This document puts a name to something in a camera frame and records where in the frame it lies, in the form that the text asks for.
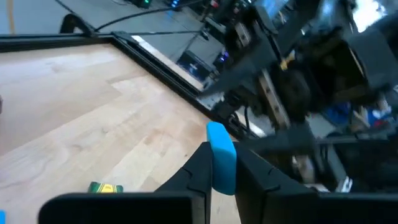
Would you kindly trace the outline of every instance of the light wood tabletop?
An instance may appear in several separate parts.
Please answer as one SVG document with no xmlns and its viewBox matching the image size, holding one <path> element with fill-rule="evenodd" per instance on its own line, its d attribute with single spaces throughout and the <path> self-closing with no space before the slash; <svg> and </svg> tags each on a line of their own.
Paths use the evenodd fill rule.
<svg viewBox="0 0 398 224">
<path fill-rule="evenodd" d="M 91 181 L 153 191 L 206 140 L 209 119 L 112 45 L 0 54 L 0 93 L 8 224 L 35 223 L 48 199 Z M 211 220 L 239 223 L 234 197 L 213 192 Z"/>
</svg>

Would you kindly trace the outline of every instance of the small blue object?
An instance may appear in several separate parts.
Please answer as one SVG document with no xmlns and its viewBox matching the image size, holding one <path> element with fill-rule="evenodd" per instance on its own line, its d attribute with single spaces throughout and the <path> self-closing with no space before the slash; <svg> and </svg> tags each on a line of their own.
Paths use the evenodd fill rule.
<svg viewBox="0 0 398 224">
<path fill-rule="evenodd" d="M 6 224 L 6 212 L 0 210 L 0 224 Z"/>
<path fill-rule="evenodd" d="M 213 188 L 234 195 L 236 188 L 236 150 L 225 127 L 217 122 L 207 124 L 207 140 L 213 151 Z"/>
</svg>

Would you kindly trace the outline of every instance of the metal frame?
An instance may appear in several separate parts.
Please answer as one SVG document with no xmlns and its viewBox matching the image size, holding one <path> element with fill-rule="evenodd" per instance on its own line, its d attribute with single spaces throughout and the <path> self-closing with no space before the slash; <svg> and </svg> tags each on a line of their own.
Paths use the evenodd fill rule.
<svg viewBox="0 0 398 224">
<path fill-rule="evenodd" d="M 75 28 L 79 28 L 83 33 L 74 34 Z M 112 44 L 162 83 L 167 85 L 184 100 L 189 102 L 197 110 L 211 120 L 223 124 L 227 131 L 237 140 L 244 138 L 244 134 L 239 129 L 243 128 L 247 131 L 245 127 L 239 127 L 236 122 L 232 122 L 230 119 L 224 118 L 220 114 L 202 105 L 197 100 L 200 93 L 199 90 L 165 63 L 161 62 L 150 52 L 141 47 L 139 43 L 131 37 L 134 34 L 125 32 L 111 32 L 108 34 L 96 33 L 92 31 L 89 24 L 85 21 L 81 21 L 78 16 L 74 16 L 73 14 L 68 14 L 64 17 L 60 32 L 60 34 L 49 35 L 0 35 L 0 53 L 93 44 Z M 254 138 L 257 137 L 253 132 L 251 136 Z"/>
</svg>

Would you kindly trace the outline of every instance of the wooden surface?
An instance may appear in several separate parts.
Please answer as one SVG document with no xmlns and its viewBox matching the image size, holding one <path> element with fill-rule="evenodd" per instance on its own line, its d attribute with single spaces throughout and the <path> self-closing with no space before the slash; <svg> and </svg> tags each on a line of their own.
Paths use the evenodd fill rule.
<svg viewBox="0 0 398 224">
<path fill-rule="evenodd" d="M 35 223 L 48 199 L 91 181 L 155 190 L 205 141 L 209 122 L 110 45 L 0 54 L 0 94 L 6 223 Z M 239 223 L 234 198 L 213 192 L 211 219 Z"/>
</svg>

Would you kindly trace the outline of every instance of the wooden table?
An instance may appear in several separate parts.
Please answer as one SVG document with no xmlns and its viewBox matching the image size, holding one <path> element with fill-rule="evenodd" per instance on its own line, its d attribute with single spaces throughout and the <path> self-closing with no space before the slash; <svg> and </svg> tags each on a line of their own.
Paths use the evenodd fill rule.
<svg viewBox="0 0 398 224">
<path fill-rule="evenodd" d="M 0 92 L 6 223 L 35 223 L 48 199 L 91 181 L 153 191 L 206 141 L 209 119 L 112 45 L 0 54 Z M 234 197 L 213 192 L 211 219 L 239 223 Z"/>
</svg>

